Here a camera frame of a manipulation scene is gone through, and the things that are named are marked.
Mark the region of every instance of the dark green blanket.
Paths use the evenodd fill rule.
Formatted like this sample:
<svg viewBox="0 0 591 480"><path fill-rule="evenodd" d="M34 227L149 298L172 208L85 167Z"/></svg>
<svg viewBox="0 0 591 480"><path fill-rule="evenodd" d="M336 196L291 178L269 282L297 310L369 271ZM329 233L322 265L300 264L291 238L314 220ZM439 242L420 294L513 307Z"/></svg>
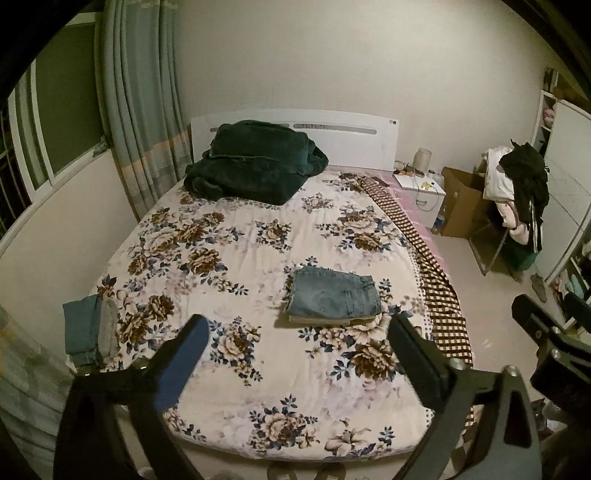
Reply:
<svg viewBox="0 0 591 480"><path fill-rule="evenodd" d="M241 197L283 205L328 162L304 132L244 120L220 126L203 158L187 167L184 185L209 200Z"/></svg>

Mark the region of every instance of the brown checkered fabric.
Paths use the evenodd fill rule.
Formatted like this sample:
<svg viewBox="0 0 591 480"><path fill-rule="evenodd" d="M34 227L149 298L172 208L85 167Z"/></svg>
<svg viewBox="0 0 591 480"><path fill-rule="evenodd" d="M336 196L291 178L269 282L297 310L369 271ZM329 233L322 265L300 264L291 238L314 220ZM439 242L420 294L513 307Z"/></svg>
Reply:
<svg viewBox="0 0 591 480"><path fill-rule="evenodd" d="M460 311L460 302L447 275L429 247L416 231L398 202L378 182L361 177L360 183L372 200L394 221L407 237L418 265L420 288L433 322L433 340L448 358L461 358L472 366L472 348L466 330L466 319ZM466 419L466 428L474 421L473 408Z"/></svg>

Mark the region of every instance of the folded blue jeans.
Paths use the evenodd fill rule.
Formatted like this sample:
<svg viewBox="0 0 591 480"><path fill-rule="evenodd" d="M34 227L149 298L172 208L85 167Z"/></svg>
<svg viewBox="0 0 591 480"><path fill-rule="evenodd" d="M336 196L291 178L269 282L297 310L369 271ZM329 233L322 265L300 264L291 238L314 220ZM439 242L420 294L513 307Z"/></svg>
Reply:
<svg viewBox="0 0 591 480"><path fill-rule="evenodd" d="M380 311L381 301L370 275L320 267L293 273L291 299L285 309L290 319L326 320L370 319Z"/></svg>
<svg viewBox="0 0 591 480"><path fill-rule="evenodd" d="M90 295L63 304L66 319L66 353L94 351L98 345L102 298Z"/></svg>
<svg viewBox="0 0 591 480"><path fill-rule="evenodd" d="M70 360L76 367L83 367L84 365L98 366L100 361L100 354L96 350L90 352L73 353L70 355Z"/></svg>

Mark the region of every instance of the white nightstand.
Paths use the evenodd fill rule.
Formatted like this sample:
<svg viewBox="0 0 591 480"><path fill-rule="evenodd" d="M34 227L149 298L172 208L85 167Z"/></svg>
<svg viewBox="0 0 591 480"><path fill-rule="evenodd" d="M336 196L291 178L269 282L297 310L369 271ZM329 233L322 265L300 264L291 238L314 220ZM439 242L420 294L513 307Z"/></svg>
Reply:
<svg viewBox="0 0 591 480"><path fill-rule="evenodd" d="M409 177L408 175L393 175L393 177L414 202L421 223L431 228L443 204L445 191L435 180L427 177ZM428 183L428 188L423 188L425 182Z"/></svg>

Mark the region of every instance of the white headboard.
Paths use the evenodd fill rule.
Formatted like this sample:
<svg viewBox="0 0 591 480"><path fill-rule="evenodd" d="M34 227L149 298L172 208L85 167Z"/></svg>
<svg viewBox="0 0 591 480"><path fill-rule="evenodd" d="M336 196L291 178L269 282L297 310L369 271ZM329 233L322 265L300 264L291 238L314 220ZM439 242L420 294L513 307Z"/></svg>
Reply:
<svg viewBox="0 0 591 480"><path fill-rule="evenodd" d="M201 159L222 124L261 120L305 132L329 158L330 165L392 170L398 120L330 110L246 109L209 113L191 119L193 154Z"/></svg>

